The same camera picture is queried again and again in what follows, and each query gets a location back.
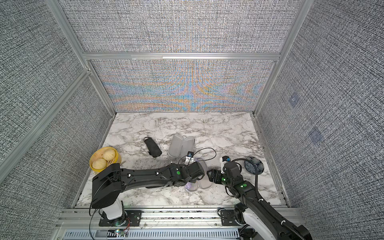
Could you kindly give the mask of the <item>lilac umbrella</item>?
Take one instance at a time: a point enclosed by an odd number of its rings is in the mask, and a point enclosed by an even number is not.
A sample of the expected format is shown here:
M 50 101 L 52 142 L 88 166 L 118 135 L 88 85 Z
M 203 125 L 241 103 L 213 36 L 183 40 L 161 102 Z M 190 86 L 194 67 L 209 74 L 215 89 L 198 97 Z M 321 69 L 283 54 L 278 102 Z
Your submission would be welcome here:
M 198 181 L 195 181 L 195 182 L 188 182 L 186 185 L 185 185 L 185 190 L 187 192 L 195 192 L 199 189 L 199 185 L 198 185 Z

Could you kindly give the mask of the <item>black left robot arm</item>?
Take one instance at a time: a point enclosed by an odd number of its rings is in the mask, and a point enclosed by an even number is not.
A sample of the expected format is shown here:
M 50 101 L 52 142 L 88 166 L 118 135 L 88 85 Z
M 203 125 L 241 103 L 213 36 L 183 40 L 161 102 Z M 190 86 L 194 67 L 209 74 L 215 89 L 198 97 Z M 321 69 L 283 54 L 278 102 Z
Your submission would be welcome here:
M 123 169 L 120 164 L 111 164 L 92 179 L 91 208 L 103 210 L 100 227 L 127 226 L 132 221 L 124 204 L 119 200 L 120 193 L 138 188 L 183 187 L 195 183 L 205 176 L 202 165 L 171 163 L 165 167 L 147 170 Z

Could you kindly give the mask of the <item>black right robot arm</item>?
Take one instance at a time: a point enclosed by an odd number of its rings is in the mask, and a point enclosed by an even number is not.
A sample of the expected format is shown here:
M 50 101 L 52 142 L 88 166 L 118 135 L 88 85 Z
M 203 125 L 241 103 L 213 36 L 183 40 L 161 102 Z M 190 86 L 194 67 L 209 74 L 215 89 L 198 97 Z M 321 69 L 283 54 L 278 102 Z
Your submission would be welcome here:
M 252 227 L 264 240 L 311 240 L 303 225 L 296 226 L 277 212 L 261 196 L 256 186 L 246 181 L 236 162 L 224 164 L 224 171 L 209 170 L 210 182 L 224 185 L 234 198 L 240 200 L 235 209 L 239 220 Z

